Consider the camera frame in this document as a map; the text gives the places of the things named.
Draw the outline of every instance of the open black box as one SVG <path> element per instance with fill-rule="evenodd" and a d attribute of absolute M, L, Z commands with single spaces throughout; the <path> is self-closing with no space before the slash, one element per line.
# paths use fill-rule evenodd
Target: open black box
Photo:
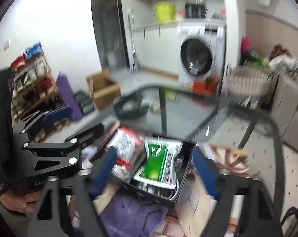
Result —
<path fill-rule="evenodd" d="M 145 155 L 144 157 L 142 157 L 142 160 L 140 161 L 140 163 L 135 163 L 135 167 L 132 171 L 132 174 L 131 174 L 131 177 L 128 178 L 127 180 L 122 180 L 120 178 L 118 178 L 117 176 L 115 175 L 112 175 L 112 180 L 116 183 L 119 183 L 119 184 L 122 184 L 122 186 L 138 195 L 140 198 L 142 199 L 146 199 L 146 200 L 149 200 L 149 201 L 155 201 L 163 206 L 166 206 L 166 207 L 169 207 L 169 208 L 174 208 L 175 207 L 175 204 L 180 196 L 180 193 L 182 191 L 182 188 L 183 188 L 183 185 L 184 185 L 184 182 L 185 182 L 185 179 L 186 179 L 186 175 L 187 175 L 187 172 L 188 172 L 188 169 L 189 169 L 189 166 L 190 166 L 190 162 L 191 162 L 191 149 L 195 147 L 195 143 L 192 143 L 192 142 L 188 142 L 188 141 L 184 141 L 184 140 L 181 140 L 179 138 L 173 138 L 173 137 L 170 137 L 170 136 L 167 136 L 167 135 L 163 135 L 163 134 L 156 134 L 156 133 L 152 133 L 152 132 L 147 132 L 145 130 L 141 130 L 139 128 L 133 128 L 133 127 L 130 127 L 130 126 L 126 126 L 126 125 L 120 125 L 121 126 L 125 126 L 129 129 L 132 129 L 136 134 L 139 134 L 140 136 L 152 136 L 152 137 L 162 137 L 162 138 L 168 138 L 168 139 L 173 139 L 173 140 L 179 140 L 179 141 L 182 141 L 183 144 L 182 144 L 182 149 L 179 153 L 179 155 L 182 155 L 183 156 L 183 164 L 182 164 L 182 167 L 180 168 L 180 170 L 177 172 L 176 176 L 179 180 L 179 191 L 178 191 L 178 194 L 176 196 L 176 198 L 173 200 L 173 201 L 170 201 L 168 199 L 165 199 L 165 198 L 162 198 L 162 197 L 159 197 L 159 196 L 156 196 L 154 194 L 151 194 L 147 191 L 144 191 L 144 190 L 141 190 L 139 189 L 137 186 L 136 186 L 136 183 L 138 183 L 137 181 L 135 181 L 133 179 L 133 176 L 134 174 L 136 173 L 136 171 L 139 169 L 139 167 L 141 165 L 143 165 L 146 161 L 147 161 L 147 155 Z M 112 139 L 112 137 L 114 136 L 111 135 L 105 142 L 104 144 L 102 145 L 102 147 L 98 150 L 98 152 L 96 153 L 96 155 L 94 156 L 94 158 L 92 159 L 95 160 L 95 159 L 98 159 L 100 158 L 101 156 L 103 156 L 104 152 L 105 152 L 105 148 L 106 148 L 106 145 L 109 143 L 109 141 Z"/>

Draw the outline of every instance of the woven basket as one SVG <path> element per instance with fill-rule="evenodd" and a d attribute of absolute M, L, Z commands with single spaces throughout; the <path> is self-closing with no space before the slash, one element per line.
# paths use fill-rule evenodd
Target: woven basket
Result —
<path fill-rule="evenodd" d="M 268 74 L 248 66 L 236 67 L 227 76 L 228 91 L 239 96 L 264 96 L 270 84 L 271 78 Z"/>

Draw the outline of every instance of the green package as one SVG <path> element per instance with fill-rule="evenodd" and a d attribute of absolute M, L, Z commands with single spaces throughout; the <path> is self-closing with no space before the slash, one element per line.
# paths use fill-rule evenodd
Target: green package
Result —
<path fill-rule="evenodd" d="M 139 168 L 134 179 L 150 185 L 174 189 L 176 186 L 174 158 L 181 151 L 182 142 L 147 138 L 145 148 L 147 163 Z"/>

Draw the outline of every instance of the glass tabletop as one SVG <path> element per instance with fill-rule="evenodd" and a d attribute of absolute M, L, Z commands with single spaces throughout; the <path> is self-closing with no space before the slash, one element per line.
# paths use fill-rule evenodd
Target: glass tabletop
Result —
<path fill-rule="evenodd" d="M 162 86 L 141 88 L 113 106 L 124 125 L 231 148 L 245 149 L 250 174 L 265 183 L 276 211 L 284 199 L 284 161 L 277 126 L 261 109 L 250 110 L 221 97 L 205 97 Z"/>

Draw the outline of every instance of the human hand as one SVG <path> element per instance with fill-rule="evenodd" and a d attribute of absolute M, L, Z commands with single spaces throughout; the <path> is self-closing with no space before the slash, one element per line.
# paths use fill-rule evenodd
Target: human hand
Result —
<path fill-rule="evenodd" d="M 11 211 L 20 213 L 33 212 L 36 207 L 36 202 L 40 199 L 42 191 L 37 191 L 28 194 L 18 194 L 15 191 L 7 191 L 0 196 L 0 201 L 5 208 Z"/>

